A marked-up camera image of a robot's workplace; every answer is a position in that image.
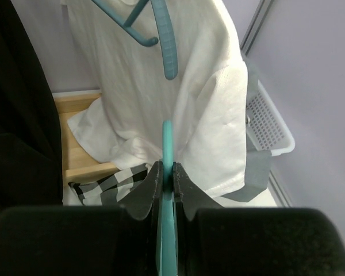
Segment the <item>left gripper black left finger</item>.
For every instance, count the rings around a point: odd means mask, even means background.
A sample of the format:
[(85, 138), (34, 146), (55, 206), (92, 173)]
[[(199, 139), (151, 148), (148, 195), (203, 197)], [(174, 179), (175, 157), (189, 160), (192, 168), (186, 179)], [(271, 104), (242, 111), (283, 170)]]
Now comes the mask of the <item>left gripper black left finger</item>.
[(138, 221), (145, 221), (148, 218), (152, 221), (158, 220), (163, 173), (162, 161), (156, 161), (142, 183), (119, 202), (133, 219)]

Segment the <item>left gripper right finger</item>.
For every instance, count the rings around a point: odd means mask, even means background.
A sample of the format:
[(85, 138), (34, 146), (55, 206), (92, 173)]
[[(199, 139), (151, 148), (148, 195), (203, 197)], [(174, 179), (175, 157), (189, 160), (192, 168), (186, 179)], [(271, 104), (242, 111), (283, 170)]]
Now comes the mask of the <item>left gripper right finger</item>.
[(200, 209), (223, 208), (190, 179), (181, 163), (174, 162), (172, 171), (175, 216), (178, 221), (191, 221)]

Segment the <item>teal plastic hanger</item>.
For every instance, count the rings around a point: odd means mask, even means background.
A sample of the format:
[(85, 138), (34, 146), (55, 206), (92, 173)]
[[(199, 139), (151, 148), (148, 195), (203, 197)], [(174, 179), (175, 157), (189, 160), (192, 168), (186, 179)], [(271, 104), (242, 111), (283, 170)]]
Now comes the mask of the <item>teal plastic hanger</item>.
[(170, 120), (163, 122), (163, 183), (158, 220), (156, 265), (159, 275), (177, 275), (177, 231), (175, 223), (173, 164), (174, 136)]

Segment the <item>black white checked shirt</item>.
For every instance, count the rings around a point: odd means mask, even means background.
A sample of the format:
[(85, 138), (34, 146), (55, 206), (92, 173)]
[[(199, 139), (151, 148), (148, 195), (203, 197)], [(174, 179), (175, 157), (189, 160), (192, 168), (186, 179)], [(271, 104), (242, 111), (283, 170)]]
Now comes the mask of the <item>black white checked shirt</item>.
[(70, 190), (84, 206), (113, 205), (145, 180), (151, 168), (141, 164), (90, 183), (70, 182)]

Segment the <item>grey button shirt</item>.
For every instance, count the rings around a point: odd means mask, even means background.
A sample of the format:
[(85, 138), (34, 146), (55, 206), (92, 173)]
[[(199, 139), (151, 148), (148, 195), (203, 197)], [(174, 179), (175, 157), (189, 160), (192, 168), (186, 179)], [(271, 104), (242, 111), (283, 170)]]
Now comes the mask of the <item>grey button shirt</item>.
[(270, 151), (248, 151), (244, 186), (223, 197), (237, 202), (250, 202), (265, 191), (269, 181), (271, 157)]

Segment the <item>grey-blue plastic hanger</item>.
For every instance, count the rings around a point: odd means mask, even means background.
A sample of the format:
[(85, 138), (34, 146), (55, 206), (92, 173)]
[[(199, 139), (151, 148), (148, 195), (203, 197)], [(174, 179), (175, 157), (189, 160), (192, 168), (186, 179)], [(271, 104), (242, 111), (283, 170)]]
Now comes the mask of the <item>grey-blue plastic hanger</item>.
[(144, 47), (159, 44), (164, 76), (173, 80), (178, 75), (178, 52), (173, 24), (165, 1), (137, 1), (127, 17), (105, 1), (93, 2), (121, 29)]

